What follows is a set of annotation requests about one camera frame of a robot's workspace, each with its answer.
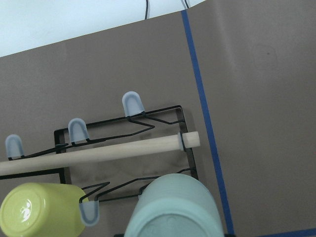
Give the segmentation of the yellow-green plastic cup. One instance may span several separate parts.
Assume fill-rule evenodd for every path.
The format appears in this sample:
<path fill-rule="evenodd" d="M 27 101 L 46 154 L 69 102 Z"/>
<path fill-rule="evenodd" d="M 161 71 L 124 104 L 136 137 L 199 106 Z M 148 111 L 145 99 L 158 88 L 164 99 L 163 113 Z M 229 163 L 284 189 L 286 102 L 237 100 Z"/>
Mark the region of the yellow-green plastic cup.
<path fill-rule="evenodd" d="M 79 211 L 84 194 L 69 184 L 19 185 L 1 204 L 0 228 L 7 237 L 78 237 L 85 229 Z"/>

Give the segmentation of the pale green plastic cup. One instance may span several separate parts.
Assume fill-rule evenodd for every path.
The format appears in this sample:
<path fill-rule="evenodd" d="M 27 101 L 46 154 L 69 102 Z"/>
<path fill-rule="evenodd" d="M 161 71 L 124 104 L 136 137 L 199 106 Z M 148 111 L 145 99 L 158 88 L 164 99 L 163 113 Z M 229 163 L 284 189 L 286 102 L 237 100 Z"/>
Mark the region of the pale green plastic cup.
<path fill-rule="evenodd" d="M 154 180 L 139 196 L 126 237 L 222 237 L 216 202 L 197 179 L 172 173 Z"/>

